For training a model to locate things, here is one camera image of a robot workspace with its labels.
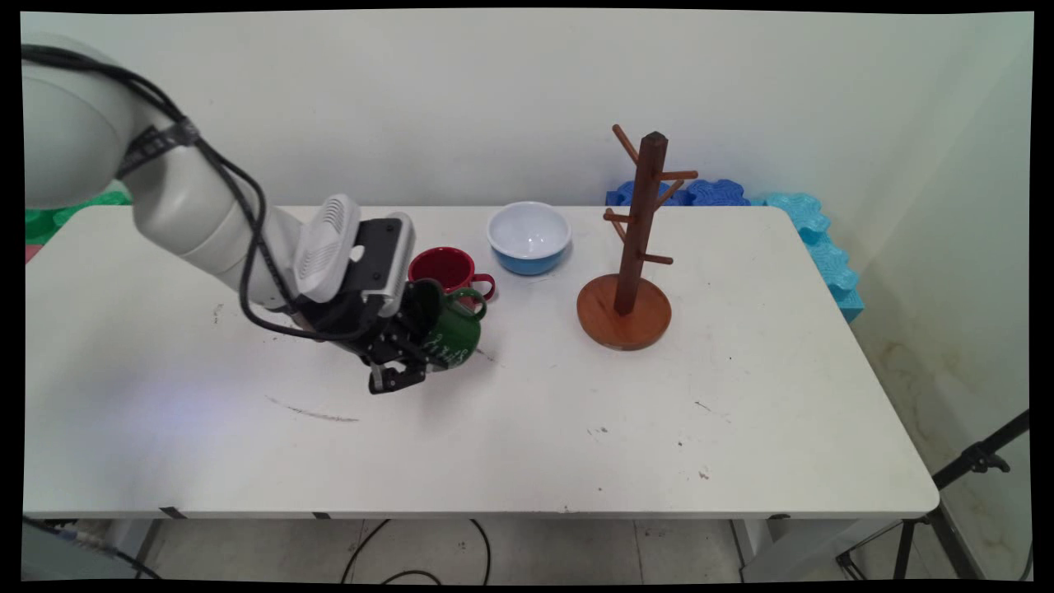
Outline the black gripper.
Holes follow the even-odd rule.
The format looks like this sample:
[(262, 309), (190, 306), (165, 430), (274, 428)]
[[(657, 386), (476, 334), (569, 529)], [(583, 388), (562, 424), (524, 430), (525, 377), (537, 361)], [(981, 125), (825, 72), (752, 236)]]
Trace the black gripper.
[(432, 278), (410, 282), (409, 288), (397, 301), (379, 294), (338, 294), (327, 303), (299, 296), (296, 307), (309, 333), (352, 335), (332, 345), (370, 368), (370, 394), (395, 393), (424, 382), (430, 360), (419, 347), (440, 347), (445, 340), (444, 288)]

